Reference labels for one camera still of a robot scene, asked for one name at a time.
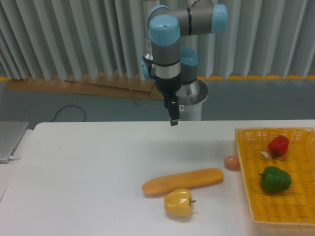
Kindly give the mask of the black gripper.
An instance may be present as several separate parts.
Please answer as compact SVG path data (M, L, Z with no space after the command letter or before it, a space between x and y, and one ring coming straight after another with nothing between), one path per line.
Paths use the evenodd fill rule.
M181 76L172 78L160 78L155 76L155 82L157 90L164 94L164 106L168 110L170 125L175 126L180 120L178 97L175 93L181 87Z

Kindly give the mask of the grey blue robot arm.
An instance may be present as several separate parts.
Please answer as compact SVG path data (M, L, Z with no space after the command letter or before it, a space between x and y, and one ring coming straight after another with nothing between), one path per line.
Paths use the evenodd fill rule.
M155 81L168 110L170 124L200 121L208 88L197 78L198 55L180 45L182 36L221 33L227 29L224 4L194 0L189 7L171 10L165 5L150 9L147 19L149 43L143 54L143 75Z

